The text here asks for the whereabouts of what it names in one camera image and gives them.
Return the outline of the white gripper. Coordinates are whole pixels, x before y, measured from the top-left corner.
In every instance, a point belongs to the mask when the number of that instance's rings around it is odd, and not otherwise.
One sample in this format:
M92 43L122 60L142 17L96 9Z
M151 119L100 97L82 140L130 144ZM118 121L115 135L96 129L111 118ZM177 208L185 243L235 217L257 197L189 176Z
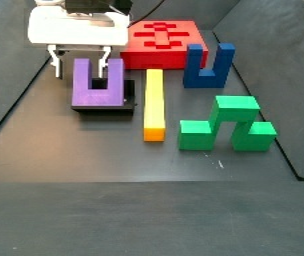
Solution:
M48 52L52 57L55 76L63 78L63 51L56 45L103 46L99 59L99 78L103 78L108 66L111 46L128 43L130 17L116 12L68 13L62 6L39 6L30 16L28 39L34 44L51 44Z

